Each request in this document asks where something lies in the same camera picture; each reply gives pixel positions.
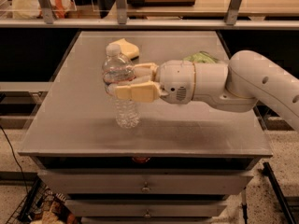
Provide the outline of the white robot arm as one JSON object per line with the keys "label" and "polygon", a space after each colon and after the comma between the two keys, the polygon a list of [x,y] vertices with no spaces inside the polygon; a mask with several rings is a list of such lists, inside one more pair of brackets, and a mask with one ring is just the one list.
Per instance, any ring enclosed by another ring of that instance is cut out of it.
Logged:
{"label": "white robot arm", "polygon": [[261,102],[299,131],[299,79],[250,50],[228,63],[171,60],[134,66],[135,79],[111,85],[118,99],[184,105],[199,101],[228,112],[247,112]]}

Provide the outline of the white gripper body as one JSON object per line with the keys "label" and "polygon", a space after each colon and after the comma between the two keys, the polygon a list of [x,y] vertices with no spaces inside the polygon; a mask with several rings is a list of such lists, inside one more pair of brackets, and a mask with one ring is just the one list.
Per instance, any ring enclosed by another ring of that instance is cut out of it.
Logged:
{"label": "white gripper body", "polygon": [[185,105],[191,101],[194,92],[194,64],[182,60],[165,62],[158,67],[155,81],[160,84],[162,100]]}

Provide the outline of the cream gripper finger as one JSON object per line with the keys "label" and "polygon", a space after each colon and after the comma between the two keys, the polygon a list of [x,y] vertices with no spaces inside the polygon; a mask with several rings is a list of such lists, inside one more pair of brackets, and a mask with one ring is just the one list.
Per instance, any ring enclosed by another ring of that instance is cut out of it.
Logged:
{"label": "cream gripper finger", "polygon": [[139,63],[134,66],[136,77],[149,77],[155,79],[158,65],[156,63]]}
{"label": "cream gripper finger", "polygon": [[160,85],[153,81],[139,84],[121,85],[114,89],[115,96],[120,100],[139,103],[152,103],[160,98]]}

